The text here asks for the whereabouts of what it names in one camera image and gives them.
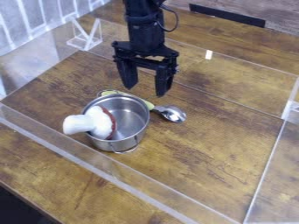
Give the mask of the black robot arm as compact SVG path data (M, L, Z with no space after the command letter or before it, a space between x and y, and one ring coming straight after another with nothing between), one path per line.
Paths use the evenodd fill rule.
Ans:
M147 68L155 70L158 96L165 96L173 87L179 57L179 53L165 45L165 33L177 29L177 26L171 30L165 28L163 10L177 16L165 1L123 0L130 40L113 43L114 61L126 88L131 89L138 83L138 68Z

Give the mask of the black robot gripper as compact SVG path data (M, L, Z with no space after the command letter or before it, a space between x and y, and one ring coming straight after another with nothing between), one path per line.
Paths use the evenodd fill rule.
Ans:
M166 45L158 46L154 50L141 52L131 47L129 41L114 41L114 61L121 74L123 85L131 89L138 83L138 67L157 70L155 93L158 97L166 95L173 87L174 74L178 72L179 53Z

